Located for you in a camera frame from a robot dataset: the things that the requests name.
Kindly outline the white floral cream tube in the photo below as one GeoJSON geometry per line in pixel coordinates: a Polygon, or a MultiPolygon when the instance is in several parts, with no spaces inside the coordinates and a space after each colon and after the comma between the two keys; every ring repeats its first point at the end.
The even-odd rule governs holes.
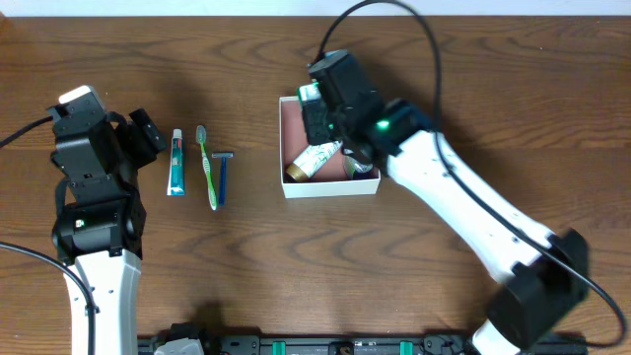
{"type": "Polygon", "coordinates": [[[341,146],[339,141],[310,145],[288,166],[285,173],[296,182],[309,181],[341,146]]]}

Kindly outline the white box pink interior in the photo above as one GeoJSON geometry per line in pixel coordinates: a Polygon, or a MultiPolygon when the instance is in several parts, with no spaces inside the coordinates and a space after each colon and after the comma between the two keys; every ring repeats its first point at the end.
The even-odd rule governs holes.
{"type": "Polygon", "coordinates": [[[280,181],[284,196],[291,198],[330,197],[375,194],[382,176],[373,169],[370,178],[349,179],[343,168],[343,156],[336,152],[307,182],[294,182],[286,168],[307,148],[299,100],[278,100],[280,181]]]}

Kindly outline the clear sanitizer pump bottle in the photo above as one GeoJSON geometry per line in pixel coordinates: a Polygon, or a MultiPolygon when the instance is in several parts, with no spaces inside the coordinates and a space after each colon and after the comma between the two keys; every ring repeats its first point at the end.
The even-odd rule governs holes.
{"type": "Polygon", "coordinates": [[[362,164],[352,157],[352,151],[343,150],[343,168],[349,180],[369,179],[373,177],[374,166],[362,164]]]}

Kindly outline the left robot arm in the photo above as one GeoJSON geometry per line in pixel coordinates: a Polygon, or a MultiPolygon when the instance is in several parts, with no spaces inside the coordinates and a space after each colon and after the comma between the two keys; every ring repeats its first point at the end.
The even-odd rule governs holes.
{"type": "Polygon", "coordinates": [[[105,105],[91,86],[49,109],[64,178],[55,189],[51,233],[66,278],[75,354],[135,354],[136,303],[146,217],[138,167],[125,145],[133,124],[105,105]]]}

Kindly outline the small teal toothpaste tube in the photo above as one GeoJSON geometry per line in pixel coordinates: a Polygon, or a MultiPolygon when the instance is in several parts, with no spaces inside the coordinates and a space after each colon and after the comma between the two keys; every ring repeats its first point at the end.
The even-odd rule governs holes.
{"type": "Polygon", "coordinates": [[[175,129],[171,140],[170,171],[167,187],[168,196],[185,195],[182,142],[181,130],[175,129]]]}

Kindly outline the green toothbrush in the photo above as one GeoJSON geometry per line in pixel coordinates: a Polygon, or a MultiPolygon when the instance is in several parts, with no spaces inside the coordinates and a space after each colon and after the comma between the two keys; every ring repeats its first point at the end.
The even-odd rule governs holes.
{"type": "Polygon", "coordinates": [[[198,125],[196,127],[195,136],[196,136],[196,142],[200,147],[202,169],[205,174],[209,204],[210,204],[211,209],[213,211],[216,211],[218,207],[218,201],[217,201],[217,195],[216,195],[216,191],[215,191],[213,180],[212,180],[211,164],[208,159],[208,155],[206,153],[206,148],[205,148],[207,135],[206,135],[206,129],[203,125],[198,125]]]}

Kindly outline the green white soap box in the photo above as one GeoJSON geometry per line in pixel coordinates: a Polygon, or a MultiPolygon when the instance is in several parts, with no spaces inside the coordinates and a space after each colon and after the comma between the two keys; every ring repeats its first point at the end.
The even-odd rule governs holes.
{"type": "Polygon", "coordinates": [[[321,93],[317,82],[300,86],[297,89],[297,96],[301,103],[317,102],[321,100],[321,93]]]}

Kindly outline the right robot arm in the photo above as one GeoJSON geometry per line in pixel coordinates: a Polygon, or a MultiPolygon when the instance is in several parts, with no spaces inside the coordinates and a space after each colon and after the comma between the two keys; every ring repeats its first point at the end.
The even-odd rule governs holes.
{"type": "Polygon", "coordinates": [[[385,102],[346,50],[321,56],[301,89],[312,144],[336,141],[413,192],[474,251],[500,291],[472,335],[479,354],[529,350],[588,293],[589,247],[556,235],[502,197],[453,150],[437,119],[413,103],[385,102]]]}

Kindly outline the blue disposable razor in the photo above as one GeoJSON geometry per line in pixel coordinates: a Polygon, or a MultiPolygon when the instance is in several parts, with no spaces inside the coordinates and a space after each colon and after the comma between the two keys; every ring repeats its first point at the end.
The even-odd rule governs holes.
{"type": "Polygon", "coordinates": [[[213,152],[212,157],[221,161],[218,204],[223,206],[226,202],[227,194],[228,161],[234,157],[234,153],[227,151],[213,152]]]}

